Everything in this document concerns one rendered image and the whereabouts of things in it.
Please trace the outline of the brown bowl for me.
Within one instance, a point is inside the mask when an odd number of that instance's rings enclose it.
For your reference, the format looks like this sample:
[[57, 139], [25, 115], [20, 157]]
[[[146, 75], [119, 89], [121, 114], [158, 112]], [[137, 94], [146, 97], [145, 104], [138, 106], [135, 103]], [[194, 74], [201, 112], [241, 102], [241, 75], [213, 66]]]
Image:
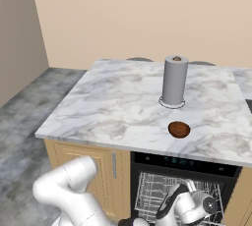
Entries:
[[190, 134], [191, 129], [184, 122], [174, 121], [168, 125], [168, 131], [175, 138], [184, 139]]

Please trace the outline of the tan wooden cupboard door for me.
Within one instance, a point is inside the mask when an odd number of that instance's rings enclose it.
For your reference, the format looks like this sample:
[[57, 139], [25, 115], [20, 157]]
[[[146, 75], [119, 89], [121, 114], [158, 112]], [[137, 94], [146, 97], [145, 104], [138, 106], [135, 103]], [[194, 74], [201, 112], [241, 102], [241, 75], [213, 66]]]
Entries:
[[[98, 173], [89, 185], [88, 191], [94, 194], [110, 219], [119, 221], [131, 215], [128, 150], [68, 141], [45, 140], [44, 143], [53, 168], [80, 156], [91, 156], [98, 166]], [[112, 151], [116, 152], [116, 179], [113, 178]]]

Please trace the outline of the black dishwasher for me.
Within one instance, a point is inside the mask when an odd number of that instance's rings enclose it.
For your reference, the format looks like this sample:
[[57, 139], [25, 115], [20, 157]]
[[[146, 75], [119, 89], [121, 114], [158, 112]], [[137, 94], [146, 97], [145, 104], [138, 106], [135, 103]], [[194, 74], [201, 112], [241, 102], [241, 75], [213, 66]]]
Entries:
[[138, 217], [134, 210], [139, 176], [142, 172], [173, 176], [183, 179], [199, 180], [220, 185], [220, 195], [224, 211], [242, 170], [240, 166], [211, 163], [193, 159], [132, 152], [131, 155], [131, 215]]

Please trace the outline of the dark grey stool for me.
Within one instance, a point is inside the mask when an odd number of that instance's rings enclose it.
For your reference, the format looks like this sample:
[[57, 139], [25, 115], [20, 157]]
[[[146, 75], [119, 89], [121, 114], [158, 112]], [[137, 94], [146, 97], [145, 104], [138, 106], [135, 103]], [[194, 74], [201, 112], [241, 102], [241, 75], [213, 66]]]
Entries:
[[126, 60], [128, 60], [128, 61], [139, 61], [139, 62], [154, 62], [153, 60], [151, 60], [149, 58], [144, 58], [144, 57], [132, 57], [132, 58], [128, 58]]
[[215, 64], [206, 62], [206, 61], [192, 61], [189, 62], [191, 65], [200, 65], [200, 66], [215, 66]]

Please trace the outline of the grey paper towel roll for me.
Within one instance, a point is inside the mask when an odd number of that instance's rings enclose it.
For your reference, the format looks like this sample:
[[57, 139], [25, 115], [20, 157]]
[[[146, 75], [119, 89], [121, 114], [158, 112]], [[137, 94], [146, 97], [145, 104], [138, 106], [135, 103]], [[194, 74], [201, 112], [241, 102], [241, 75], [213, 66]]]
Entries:
[[165, 58], [162, 93], [159, 103], [169, 109], [178, 109], [185, 105], [184, 90], [189, 60], [186, 57], [172, 55]]

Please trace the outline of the tan wooden cupboard panel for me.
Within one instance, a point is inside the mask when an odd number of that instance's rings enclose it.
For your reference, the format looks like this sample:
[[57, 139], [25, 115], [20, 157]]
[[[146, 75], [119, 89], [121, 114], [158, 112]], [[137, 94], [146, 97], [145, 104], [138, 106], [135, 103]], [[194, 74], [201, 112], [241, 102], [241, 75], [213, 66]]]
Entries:
[[252, 226], [252, 168], [244, 167], [224, 213], [226, 226]]

